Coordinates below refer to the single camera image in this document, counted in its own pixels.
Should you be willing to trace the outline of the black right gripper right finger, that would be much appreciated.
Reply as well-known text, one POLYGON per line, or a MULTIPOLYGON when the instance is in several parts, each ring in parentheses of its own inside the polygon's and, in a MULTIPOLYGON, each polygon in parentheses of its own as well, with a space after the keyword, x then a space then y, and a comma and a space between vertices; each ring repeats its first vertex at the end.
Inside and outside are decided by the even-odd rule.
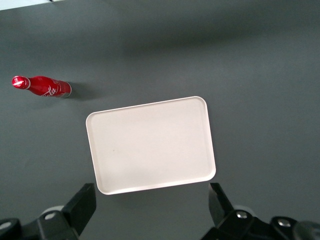
POLYGON ((247 210, 233 207, 219 183, 210 183, 209 212, 214 226, 205 240, 272 240, 269 224, 247 210))

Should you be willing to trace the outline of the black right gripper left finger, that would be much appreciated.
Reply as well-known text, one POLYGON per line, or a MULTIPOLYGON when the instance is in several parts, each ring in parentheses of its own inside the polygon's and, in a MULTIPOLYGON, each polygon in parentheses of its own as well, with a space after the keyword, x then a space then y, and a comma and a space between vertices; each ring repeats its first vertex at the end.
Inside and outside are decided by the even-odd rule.
POLYGON ((65 204, 50 207, 22 227, 23 240, 78 240, 96 210, 93 183, 86 183, 65 204))

